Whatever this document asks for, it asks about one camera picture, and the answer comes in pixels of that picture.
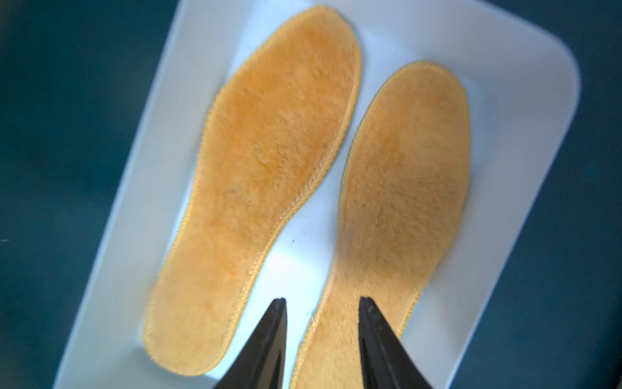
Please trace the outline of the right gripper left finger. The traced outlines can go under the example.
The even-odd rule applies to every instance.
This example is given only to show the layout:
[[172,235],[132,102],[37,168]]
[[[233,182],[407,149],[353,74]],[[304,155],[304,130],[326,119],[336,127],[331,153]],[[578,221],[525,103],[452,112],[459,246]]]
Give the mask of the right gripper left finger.
[[236,360],[215,388],[281,388],[287,330],[286,299],[276,298],[268,306]]

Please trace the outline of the fuzzy yellow insole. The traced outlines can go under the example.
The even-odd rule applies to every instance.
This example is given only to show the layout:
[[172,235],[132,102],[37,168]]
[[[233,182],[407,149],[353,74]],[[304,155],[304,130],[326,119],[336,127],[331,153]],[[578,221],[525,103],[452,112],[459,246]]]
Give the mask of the fuzzy yellow insole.
[[352,141],[330,273],[290,387],[362,387],[360,299],[373,299],[395,334],[403,334],[455,241],[470,172],[465,88],[437,63],[398,69],[377,92]]
[[224,358],[280,231],[335,160],[361,67],[350,24],[314,6],[282,24],[222,87],[147,303],[143,339],[157,365],[199,376]]

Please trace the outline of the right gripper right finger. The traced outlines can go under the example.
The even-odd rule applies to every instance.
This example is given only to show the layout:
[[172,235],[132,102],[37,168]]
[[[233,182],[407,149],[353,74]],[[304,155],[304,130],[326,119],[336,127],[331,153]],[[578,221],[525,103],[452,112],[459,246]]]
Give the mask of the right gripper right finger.
[[431,388],[372,298],[360,299],[358,328],[365,389]]

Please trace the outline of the white storage box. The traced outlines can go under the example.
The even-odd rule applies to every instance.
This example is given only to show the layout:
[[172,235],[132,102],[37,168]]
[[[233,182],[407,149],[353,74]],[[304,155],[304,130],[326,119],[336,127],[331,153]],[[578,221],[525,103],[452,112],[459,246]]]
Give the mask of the white storage box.
[[228,353],[183,378],[147,356],[147,298],[189,198],[202,127],[236,69],[307,1],[181,1],[100,243],[57,388],[212,387],[275,298],[285,298],[284,374],[326,282],[338,192],[351,137],[382,84],[421,59],[453,71],[468,92],[471,185],[455,245],[435,271],[403,347],[435,388],[447,388],[570,127],[578,65],[554,35],[481,1],[334,1],[362,50],[348,138],[313,196],[288,222],[257,278]]

